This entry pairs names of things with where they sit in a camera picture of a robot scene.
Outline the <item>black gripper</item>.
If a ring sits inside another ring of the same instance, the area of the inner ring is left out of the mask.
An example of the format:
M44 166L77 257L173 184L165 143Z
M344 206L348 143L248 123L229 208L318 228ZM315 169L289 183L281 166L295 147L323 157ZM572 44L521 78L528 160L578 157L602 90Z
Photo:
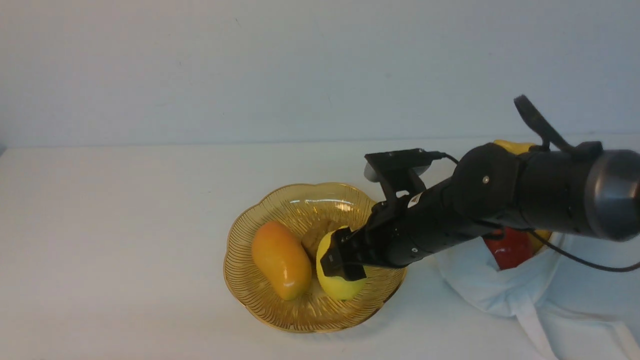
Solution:
M471 219L455 209L452 178L395 205L371 212L362 228L340 228L340 243L348 243L348 262L338 244L320 244L320 269L327 278L360 281L367 278L363 266L405 268L426 256L493 232L493 225Z

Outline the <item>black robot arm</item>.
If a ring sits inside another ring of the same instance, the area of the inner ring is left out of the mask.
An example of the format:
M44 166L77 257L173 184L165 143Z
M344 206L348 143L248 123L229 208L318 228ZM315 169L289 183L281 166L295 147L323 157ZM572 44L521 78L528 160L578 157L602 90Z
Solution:
M327 277L363 280L365 268L402 269L503 228L546 230L613 242L639 234L639 155L599 142L566 151L469 150L432 187L419 177L443 152L421 148L366 155L386 197L366 224L343 228L316 256Z

